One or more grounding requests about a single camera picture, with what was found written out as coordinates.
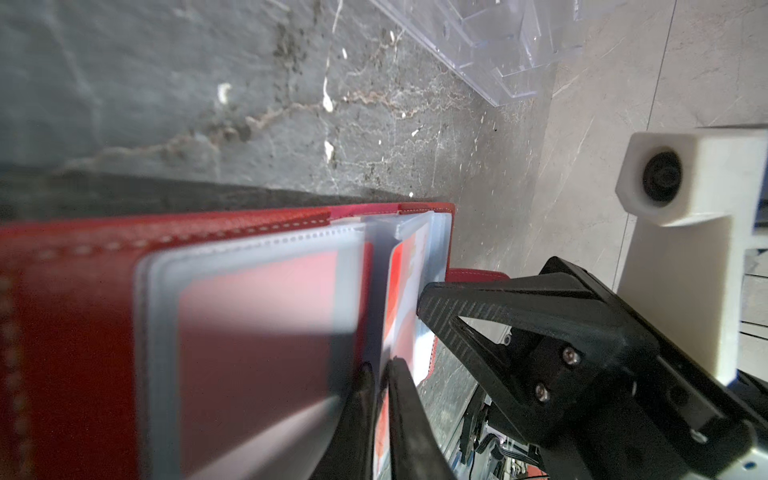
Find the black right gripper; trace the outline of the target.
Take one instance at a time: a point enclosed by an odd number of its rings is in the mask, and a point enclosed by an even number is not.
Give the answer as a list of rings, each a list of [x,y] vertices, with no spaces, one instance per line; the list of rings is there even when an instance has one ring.
[[[585,269],[430,283],[417,315],[553,479],[764,479],[767,422],[658,340]]]

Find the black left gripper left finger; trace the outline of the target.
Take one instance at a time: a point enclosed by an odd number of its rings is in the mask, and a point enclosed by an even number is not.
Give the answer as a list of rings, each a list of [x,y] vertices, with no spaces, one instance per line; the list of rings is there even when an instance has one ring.
[[[357,370],[339,423],[311,479],[373,478],[376,380],[366,362]]]

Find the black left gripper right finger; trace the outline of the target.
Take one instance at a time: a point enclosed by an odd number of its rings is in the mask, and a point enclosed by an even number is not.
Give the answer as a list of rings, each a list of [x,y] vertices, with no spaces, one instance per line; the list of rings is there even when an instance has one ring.
[[[391,359],[386,368],[392,479],[454,480],[435,440],[407,362]]]

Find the red leather card holder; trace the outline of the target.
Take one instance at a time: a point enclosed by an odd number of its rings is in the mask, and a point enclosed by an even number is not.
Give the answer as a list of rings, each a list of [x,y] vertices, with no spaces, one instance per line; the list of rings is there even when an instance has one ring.
[[[23,223],[1,230],[1,475],[140,475],[134,294],[150,255],[328,225],[356,214],[449,213],[450,203],[384,203]],[[455,269],[443,280],[498,279]]]

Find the clear acrylic tiered card stand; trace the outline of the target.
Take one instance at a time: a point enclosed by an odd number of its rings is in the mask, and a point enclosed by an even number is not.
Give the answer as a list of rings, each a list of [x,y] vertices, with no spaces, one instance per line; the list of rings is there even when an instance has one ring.
[[[375,5],[490,105],[537,93],[535,76],[580,53],[603,0],[383,0]]]

